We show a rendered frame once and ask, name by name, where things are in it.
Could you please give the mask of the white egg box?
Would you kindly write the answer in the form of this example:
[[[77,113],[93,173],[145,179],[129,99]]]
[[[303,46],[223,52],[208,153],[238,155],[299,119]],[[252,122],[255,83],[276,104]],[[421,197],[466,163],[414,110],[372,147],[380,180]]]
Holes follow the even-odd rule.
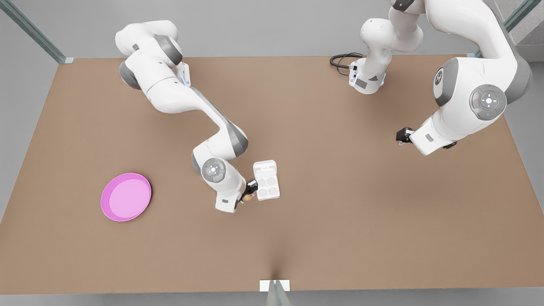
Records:
[[[253,164],[253,174],[258,185],[257,199],[259,201],[280,197],[277,164],[274,160],[255,162]]]

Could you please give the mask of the pink round plate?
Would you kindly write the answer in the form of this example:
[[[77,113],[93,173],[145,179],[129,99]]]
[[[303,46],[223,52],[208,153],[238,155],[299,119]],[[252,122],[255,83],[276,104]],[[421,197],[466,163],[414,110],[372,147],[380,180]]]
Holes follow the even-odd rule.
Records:
[[[105,186],[100,205],[107,218],[130,221],[146,210],[151,197],[152,188],[147,178],[138,173],[124,173]]]

